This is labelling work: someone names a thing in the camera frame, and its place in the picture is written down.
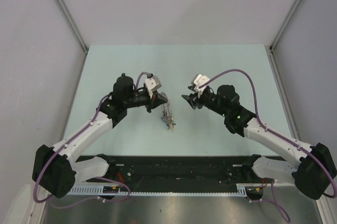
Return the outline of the steel disc keyring holder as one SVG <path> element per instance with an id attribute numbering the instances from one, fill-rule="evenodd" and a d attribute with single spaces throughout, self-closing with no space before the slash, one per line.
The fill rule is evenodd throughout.
<path id="1" fill-rule="evenodd" d="M 165 123 L 168 130 L 170 130 L 170 124 L 175 124 L 174 119 L 173 119 L 173 113 L 172 113 L 171 106 L 170 106 L 170 100 L 168 102 L 168 110 L 162 111 L 161 120 L 162 122 Z"/>

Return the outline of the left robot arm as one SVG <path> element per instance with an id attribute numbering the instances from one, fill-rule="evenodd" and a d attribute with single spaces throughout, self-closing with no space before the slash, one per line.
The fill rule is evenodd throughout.
<path id="1" fill-rule="evenodd" d="M 102 178 L 112 181 L 116 177 L 116 162 L 104 154 L 78 161 L 83 152 L 99 137 L 115 128 L 126 116 L 128 109 L 145 107 L 147 112 L 168 102 L 158 92 L 161 87 L 159 78 L 147 74 L 143 87 L 125 74 L 117 78 L 113 90 L 103 96 L 92 118 L 70 138 L 64 139 L 52 147 L 42 145 L 35 154 L 32 179 L 35 182 L 33 199 L 37 197 L 38 187 L 47 190 L 52 196 L 64 197 L 73 185 L 89 179 Z"/>

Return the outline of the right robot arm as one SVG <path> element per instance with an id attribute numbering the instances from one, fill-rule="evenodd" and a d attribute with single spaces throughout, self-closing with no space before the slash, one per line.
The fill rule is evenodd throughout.
<path id="1" fill-rule="evenodd" d="M 291 183 L 310 199 L 318 200 L 336 177 L 336 166 L 327 146 L 311 145 L 274 131 L 257 114 L 240 104 L 234 86 L 221 85 L 216 93 L 206 87 L 202 94 L 182 96 L 193 109 L 203 107 L 224 117 L 225 127 L 232 133 L 248 138 L 272 150 L 281 161 L 260 155 L 248 159 L 243 177 L 248 182 L 270 178 Z"/>

